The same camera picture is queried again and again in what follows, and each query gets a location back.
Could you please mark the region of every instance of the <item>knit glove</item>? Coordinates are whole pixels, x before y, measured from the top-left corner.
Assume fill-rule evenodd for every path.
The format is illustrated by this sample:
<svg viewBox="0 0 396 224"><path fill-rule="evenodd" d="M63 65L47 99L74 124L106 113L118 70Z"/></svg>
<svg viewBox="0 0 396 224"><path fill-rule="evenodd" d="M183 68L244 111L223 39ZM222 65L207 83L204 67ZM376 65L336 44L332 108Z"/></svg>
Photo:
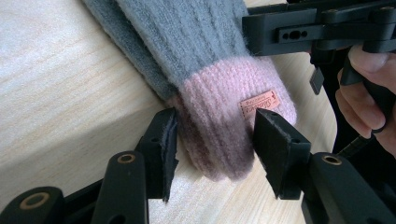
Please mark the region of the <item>knit glove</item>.
<svg viewBox="0 0 396 224"><path fill-rule="evenodd" d="M177 110L178 132L193 165L212 180L217 181L225 177L210 160L209 150L195 124L191 121L191 116L183 105L177 88L169 83L117 2L114 0L84 0L84 3L129 61L144 76L150 87L168 106Z"/></svg>
<svg viewBox="0 0 396 224"><path fill-rule="evenodd" d="M259 62L245 48L240 29L248 14L244 2L118 2L176 86L210 160L231 180L245 178L254 160L250 112L270 107L291 124L296 112L272 62Z"/></svg>

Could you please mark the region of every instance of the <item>wood grain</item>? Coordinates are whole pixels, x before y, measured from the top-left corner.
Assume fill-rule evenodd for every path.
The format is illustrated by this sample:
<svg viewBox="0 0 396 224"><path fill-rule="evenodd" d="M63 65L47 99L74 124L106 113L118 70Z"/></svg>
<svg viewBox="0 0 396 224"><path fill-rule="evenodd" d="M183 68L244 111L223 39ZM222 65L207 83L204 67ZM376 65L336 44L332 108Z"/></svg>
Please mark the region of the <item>wood grain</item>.
<svg viewBox="0 0 396 224"><path fill-rule="evenodd" d="M258 6L278 1L247 1ZM68 195L103 177L164 108L84 5L0 3L0 210L20 193L54 186ZM273 57L298 109L296 128L329 151L335 119L308 84L304 53ZM304 223L300 201L277 200L256 160L244 181L213 183L180 160L168 204L149 201L151 223Z"/></svg>

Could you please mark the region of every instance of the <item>human hand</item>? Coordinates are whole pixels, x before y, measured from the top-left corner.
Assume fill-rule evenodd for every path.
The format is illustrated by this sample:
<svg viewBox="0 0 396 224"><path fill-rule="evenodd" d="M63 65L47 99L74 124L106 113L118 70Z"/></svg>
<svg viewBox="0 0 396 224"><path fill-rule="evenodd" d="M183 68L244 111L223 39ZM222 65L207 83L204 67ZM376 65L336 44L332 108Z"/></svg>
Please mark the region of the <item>human hand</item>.
<svg viewBox="0 0 396 224"><path fill-rule="evenodd" d="M348 54L351 65L362 76L376 85L396 92L396 54L367 53L354 46ZM338 73L341 79L342 70ZM381 146L396 157L396 106L386 119L363 83L340 86L335 93L337 103L346 121L363 137L369 138L372 130L385 128L375 137Z"/></svg>

